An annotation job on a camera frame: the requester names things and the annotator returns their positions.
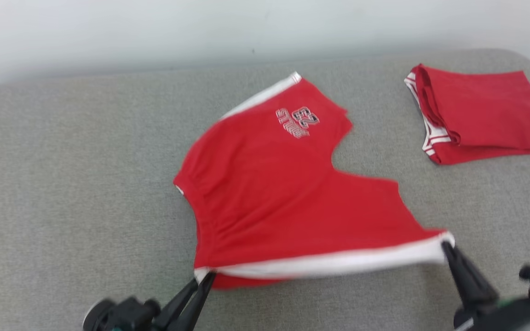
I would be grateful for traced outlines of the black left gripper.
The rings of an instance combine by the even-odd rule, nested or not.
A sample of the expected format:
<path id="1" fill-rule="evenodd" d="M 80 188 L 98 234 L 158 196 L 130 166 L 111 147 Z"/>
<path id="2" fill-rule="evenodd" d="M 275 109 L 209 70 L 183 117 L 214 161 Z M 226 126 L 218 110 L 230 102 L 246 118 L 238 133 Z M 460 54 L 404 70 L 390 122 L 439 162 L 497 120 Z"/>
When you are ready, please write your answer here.
<path id="1" fill-rule="evenodd" d="M 110 318 L 109 331 L 193 331 L 215 277 L 215 272 L 209 272 L 200 283 L 191 280 L 156 318 Z"/>

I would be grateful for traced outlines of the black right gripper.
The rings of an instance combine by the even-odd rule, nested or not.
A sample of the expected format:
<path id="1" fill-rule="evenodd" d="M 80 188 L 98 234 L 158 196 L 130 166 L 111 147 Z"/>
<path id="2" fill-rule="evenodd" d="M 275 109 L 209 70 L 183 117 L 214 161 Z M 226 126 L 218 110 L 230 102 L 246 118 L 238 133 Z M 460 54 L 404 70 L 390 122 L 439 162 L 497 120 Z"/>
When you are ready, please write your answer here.
<path id="1" fill-rule="evenodd" d="M 530 299 L 496 303 L 497 290 L 477 266 L 450 242 L 441 247 L 462 302 L 455 331 L 530 331 Z"/>

